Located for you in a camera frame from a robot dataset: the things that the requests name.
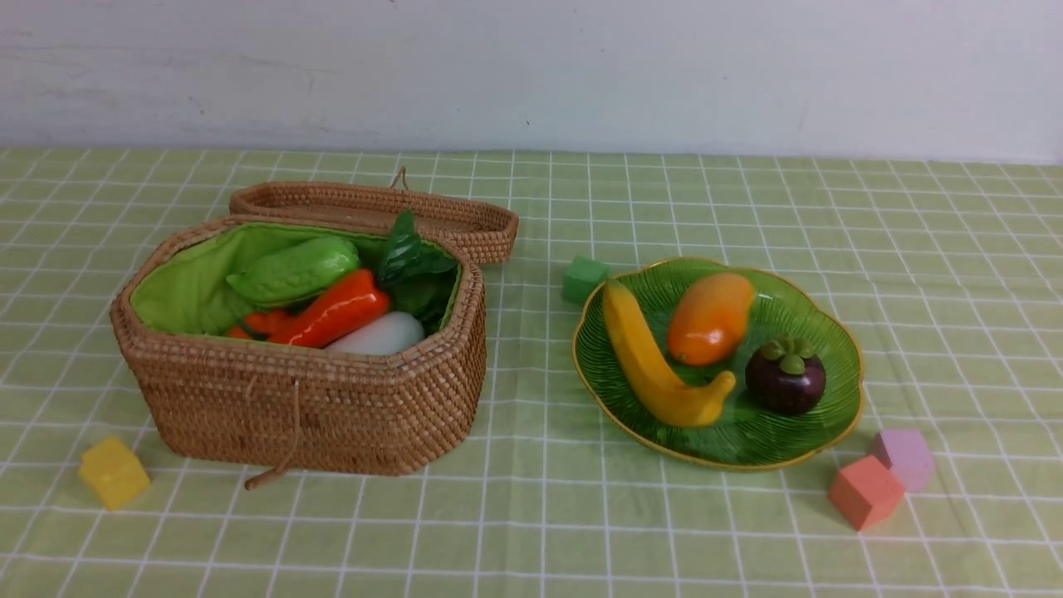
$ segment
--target leaf-shaped plate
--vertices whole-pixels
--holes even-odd
[[[720,271],[745,275],[757,290],[745,339],[723,363],[705,369],[669,359],[690,385],[706,385],[723,370],[738,377],[721,418],[705,428],[674,428],[657,421],[635,396],[609,343],[600,285],[588,297],[572,341],[576,372],[606,415],[640,443],[672,457],[725,469],[774,469],[798,463],[832,446],[857,426],[864,408],[863,358],[845,327],[820,310],[812,298],[786,279],[761,270],[728,268],[702,257],[676,257],[617,279],[631,289],[658,348],[667,354],[668,325],[687,288]],[[763,408],[745,390],[745,364],[764,343],[780,335],[807,340],[827,373],[815,409],[798,417]]]

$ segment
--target basket lid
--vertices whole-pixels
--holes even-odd
[[[388,187],[269,181],[239,189],[229,201],[231,213],[356,222],[381,234],[387,234],[395,217],[407,209],[417,216],[419,230],[451,240],[474,262],[497,263],[512,253],[520,221],[516,212],[482,201],[410,190],[405,166]]]

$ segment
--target basket string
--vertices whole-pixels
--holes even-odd
[[[402,186],[405,187],[406,190],[409,190],[409,185],[406,184],[406,167],[405,166],[399,167],[399,171],[395,172],[395,177],[391,178],[391,185],[388,188],[389,189],[395,188],[395,185],[399,184],[399,181],[402,181]]]
[[[252,383],[248,385],[248,390],[246,393],[246,397],[248,399],[250,399],[251,397],[251,388],[253,386],[254,381],[252,380]],[[284,474],[288,471],[288,465],[291,463],[292,458],[296,457],[296,450],[299,448],[299,441],[302,439],[302,431],[303,431],[302,422],[300,421],[299,416],[299,380],[296,380],[296,383],[292,387],[291,395],[292,395],[291,404],[294,410],[292,414],[292,423],[294,424],[294,430],[292,431],[291,434],[291,446],[288,447],[288,452],[284,456],[284,459],[281,460],[281,463],[277,463],[272,468],[263,472],[261,474],[258,474],[254,478],[251,478],[250,480],[244,482],[243,488],[246,490],[253,491],[263,484],[269,483],[280,478],[281,476],[284,476]]]

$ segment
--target mangosteen stem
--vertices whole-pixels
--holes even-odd
[[[784,336],[769,341],[760,349],[761,356],[767,361],[779,362],[779,370],[790,376],[805,374],[805,360],[815,356],[812,345],[804,339]]]

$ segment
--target yellow block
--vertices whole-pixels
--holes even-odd
[[[117,437],[88,449],[81,460],[78,476],[108,511],[121,509],[151,485],[140,460]]]

